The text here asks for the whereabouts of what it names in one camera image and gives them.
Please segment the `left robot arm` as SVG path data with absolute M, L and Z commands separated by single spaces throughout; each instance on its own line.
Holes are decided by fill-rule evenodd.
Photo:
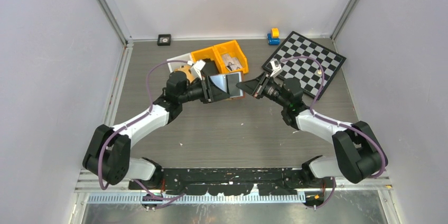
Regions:
M 162 94 L 142 113 L 119 125 L 102 124 L 94 130 L 82 166 L 97 175 L 103 190 L 123 179 L 138 179 L 149 189 L 156 189 L 162 182 L 156 164 L 145 158 L 132 158 L 131 149 L 151 132 L 174 121 L 184 103 L 200 100 L 208 104 L 229 97 L 210 76 L 189 81 L 186 73 L 172 72 Z

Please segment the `black card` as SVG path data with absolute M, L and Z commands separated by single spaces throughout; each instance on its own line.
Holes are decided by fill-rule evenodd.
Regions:
M 241 79 L 242 77 L 240 72 L 227 74 L 227 93 L 229 94 L 230 98 L 239 98 L 243 96 L 243 91 L 237 87 L 237 84 L 241 82 Z

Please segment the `brown leather card holder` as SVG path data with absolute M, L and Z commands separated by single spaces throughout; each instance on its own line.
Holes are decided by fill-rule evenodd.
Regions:
M 216 74 L 211 76 L 211 81 L 221 90 L 229 94 L 229 99 L 240 99 L 245 93 L 236 84 L 243 81 L 244 74 L 241 71 Z

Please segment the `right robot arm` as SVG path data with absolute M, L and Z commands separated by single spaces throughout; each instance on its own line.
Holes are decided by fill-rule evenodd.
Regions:
M 323 178 L 335 176 L 357 184 L 384 172 L 388 161 L 370 126 L 363 121 L 351 124 L 317 113 L 303 102 L 303 89 L 298 79 L 289 78 L 278 84 L 263 73 L 236 86 L 254 98 L 266 97 L 279 104 L 285 124 L 333 146 L 334 156 L 317 156 L 301 165 L 301 178 L 306 186 L 315 187 Z

